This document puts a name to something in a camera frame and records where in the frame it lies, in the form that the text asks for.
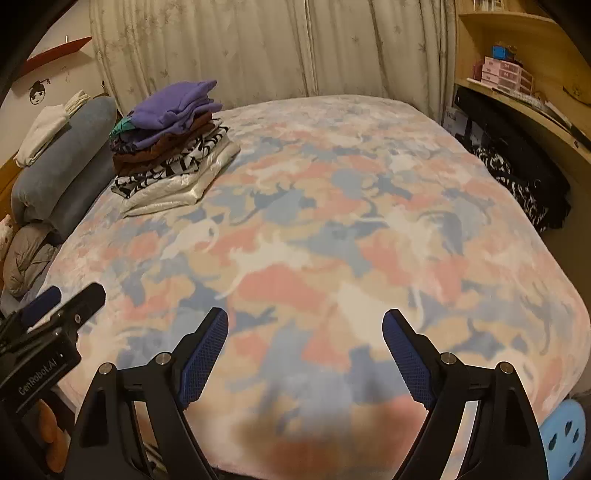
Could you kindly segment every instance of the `cartoon face sticker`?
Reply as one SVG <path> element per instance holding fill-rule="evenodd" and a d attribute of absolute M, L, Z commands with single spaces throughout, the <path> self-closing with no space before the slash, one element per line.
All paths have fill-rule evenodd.
<path fill-rule="evenodd" d="M 50 85 L 51 82 L 49 81 L 49 79 L 41 81 L 37 80 L 35 83 L 33 83 L 33 86 L 31 87 L 31 91 L 29 92 L 29 101 L 33 105 L 38 105 L 45 98 L 45 86 L 43 85 L 43 83 L 47 83 L 48 85 Z"/>

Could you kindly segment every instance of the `plush toy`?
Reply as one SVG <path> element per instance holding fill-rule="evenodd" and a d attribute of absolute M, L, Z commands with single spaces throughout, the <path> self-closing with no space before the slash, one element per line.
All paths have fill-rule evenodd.
<path fill-rule="evenodd" d="M 14 236 L 14 225 L 10 215 L 6 215 L 4 220 L 0 222 L 0 261 L 4 260 L 8 252 L 8 247 L 12 242 Z"/>
<path fill-rule="evenodd" d="M 38 429 L 44 442 L 48 444 L 46 451 L 47 466 L 52 472 L 61 473 L 66 466 L 68 441 L 66 434 L 57 426 L 57 419 L 51 408 L 40 400 Z"/>

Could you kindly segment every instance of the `blue gripper pad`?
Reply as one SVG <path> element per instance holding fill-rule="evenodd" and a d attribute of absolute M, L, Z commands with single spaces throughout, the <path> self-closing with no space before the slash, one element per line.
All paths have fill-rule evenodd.
<path fill-rule="evenodd" d="M 227 336 L 228 316 L 222 309 L 217 309 L 216 317 L 181 372 L 178 400 L 183 408 L 201 396 Z"/>
<path fill-rule="evenodd" d="M 35 300 L 22 309 L 21 323 L 30 328 L 37 324 L 45 315 L 61 302 L 61 291 L 56 286 L 49 287 Z"/>
<path fill-rule="evenodd" d="M 384 340 L 414 401 L 422 403 L 427 410 L 431 410 L 436 402 L 431 389 L 431 372 L 399 324 L 398 316 L 402 317 L 398 310 L 390 310 L 384 316 L 382 322 Z M 408 326 L 408 335 L 416 335 L 404 317 L 401 321 Z"/>

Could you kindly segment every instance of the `blue stool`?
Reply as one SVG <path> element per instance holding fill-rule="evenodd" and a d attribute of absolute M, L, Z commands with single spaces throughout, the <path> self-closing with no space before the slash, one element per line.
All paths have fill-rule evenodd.
<path fill-rule="evenodd" d="M 549 480 L 563 480 L 579 460 L 585 425 L 583 407 L 574 400 L 565 400 L 540 427 Z"/>

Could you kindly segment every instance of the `stack of folded clothes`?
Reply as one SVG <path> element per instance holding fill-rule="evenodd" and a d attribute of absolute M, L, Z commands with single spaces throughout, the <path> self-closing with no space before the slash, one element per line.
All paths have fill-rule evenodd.
<path fill-rule="evenodd" d="M 240 148 L 213 113 L 216 81 L 180 82 L 140 103 L 111 132 L 124 216 L 194 205 Z"/>

